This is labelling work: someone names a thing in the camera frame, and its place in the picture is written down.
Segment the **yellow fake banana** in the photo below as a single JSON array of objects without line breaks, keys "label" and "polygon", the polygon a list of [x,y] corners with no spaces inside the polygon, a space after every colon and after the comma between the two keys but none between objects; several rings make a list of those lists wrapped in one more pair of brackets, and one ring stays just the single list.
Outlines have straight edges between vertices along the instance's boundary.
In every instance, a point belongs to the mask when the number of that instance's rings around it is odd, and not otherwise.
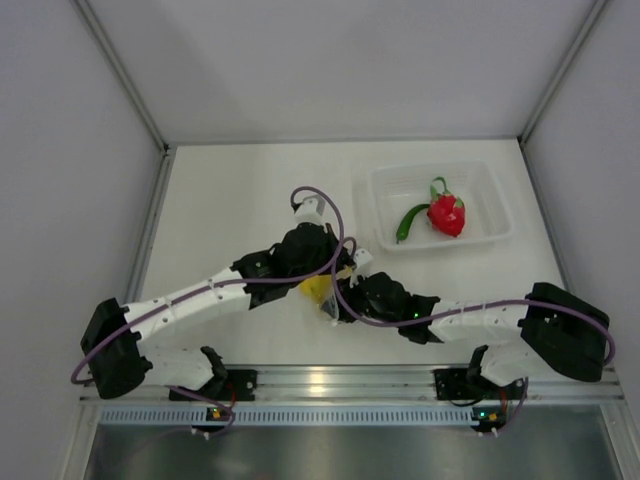
[{"label": "yellow fake banana", "polygon": [[334,295],[330,275],[317,275],[304,280],[299,285],[300,292],[318,307],[328,302]]}]

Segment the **clear zip top bag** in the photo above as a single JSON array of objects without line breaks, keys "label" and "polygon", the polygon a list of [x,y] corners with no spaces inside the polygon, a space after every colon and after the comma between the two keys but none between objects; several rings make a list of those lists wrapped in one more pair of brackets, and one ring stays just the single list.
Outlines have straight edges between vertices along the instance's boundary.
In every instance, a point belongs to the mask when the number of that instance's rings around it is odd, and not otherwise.
[{"label": "clear zip top bag", "polygon": [[310,300],[319,314],[333,326],[340,323],[353,323],[355,319],[343,310],[338,301],[330,275],[317,275],[304,280],[299,285],[300,293]]}]

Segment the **green fake chili pepper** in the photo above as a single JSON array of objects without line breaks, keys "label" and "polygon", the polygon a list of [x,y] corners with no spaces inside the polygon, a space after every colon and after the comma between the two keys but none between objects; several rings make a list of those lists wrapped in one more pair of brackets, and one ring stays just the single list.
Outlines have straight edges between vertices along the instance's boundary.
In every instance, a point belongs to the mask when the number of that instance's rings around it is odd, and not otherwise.
[{"label": "green fake chili pepper", "polygon": [[412,224],[416,216],[429,208],[429,203],[421,203],[412,207],[401,219],[395,232],[395,240],[397,244],[404,242],[410,233]]}]

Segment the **red fake dragon fruit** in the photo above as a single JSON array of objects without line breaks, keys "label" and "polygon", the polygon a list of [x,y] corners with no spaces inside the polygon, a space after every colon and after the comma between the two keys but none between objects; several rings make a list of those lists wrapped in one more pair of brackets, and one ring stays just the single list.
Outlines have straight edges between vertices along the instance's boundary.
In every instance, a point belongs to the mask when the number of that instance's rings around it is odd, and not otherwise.
[{"label": "red fake dragon fruit", "polygon": [[432,228],[444,235],[457,238],[466,224],[464,202],[449,190],[443,177],[434,178],[429,190],[431,202],[427,217]]}]

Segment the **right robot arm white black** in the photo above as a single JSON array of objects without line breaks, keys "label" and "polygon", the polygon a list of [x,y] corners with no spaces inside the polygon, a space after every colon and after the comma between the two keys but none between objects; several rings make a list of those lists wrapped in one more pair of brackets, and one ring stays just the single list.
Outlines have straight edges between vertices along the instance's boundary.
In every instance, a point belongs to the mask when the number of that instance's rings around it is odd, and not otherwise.
[{"label": "right robot arm white black", "polygon": [[522,298],[479,304],[413,294],[384,272],[333,287],[343,322],[394,329],[420,345],[471,346],[466,382],[480,397],[550,372],[596,383],[615,356],[608,315],[547,282]]}]

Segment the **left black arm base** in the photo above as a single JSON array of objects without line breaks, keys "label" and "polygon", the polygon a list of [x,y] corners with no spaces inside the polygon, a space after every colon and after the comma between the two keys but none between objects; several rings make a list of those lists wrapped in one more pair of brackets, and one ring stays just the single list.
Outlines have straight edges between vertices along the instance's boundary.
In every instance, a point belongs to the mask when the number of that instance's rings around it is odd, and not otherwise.
[{"label": "left black arm base", "polygon": [[230,402],[255,400],[257,371],[231,369],[216,374],[211,369],[198,371],[187,380],[170,383],[171,401]]}]

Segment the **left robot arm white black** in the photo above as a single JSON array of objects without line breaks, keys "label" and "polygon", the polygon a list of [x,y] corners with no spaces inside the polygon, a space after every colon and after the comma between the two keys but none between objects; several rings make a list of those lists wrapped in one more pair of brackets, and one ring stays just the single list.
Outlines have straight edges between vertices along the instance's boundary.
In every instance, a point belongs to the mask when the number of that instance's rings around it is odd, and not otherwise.
[{"label": "left robot arm white black", "polygon": [[204,399],[225,390],[228,373],[210,346],[166,347],[182,330],[284,298],[305,280],[354,266],[329,226],[302,223],[282,241],[249,253],[193,286],[148,301],[95,308],[80,341],[80,366],[100,398],[116,399],[143,385],[177,387]]}]

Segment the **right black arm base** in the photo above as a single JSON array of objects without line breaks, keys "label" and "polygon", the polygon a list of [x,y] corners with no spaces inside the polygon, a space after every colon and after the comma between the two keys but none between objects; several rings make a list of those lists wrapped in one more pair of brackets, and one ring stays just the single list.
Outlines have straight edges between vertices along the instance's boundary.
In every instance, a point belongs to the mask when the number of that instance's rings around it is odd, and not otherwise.
[{"label": "right black arm base", "polygon": [[465,368],[443,368],[433,372],[436,397],[456,406],[472,406],[496,396],[491,384]]}]

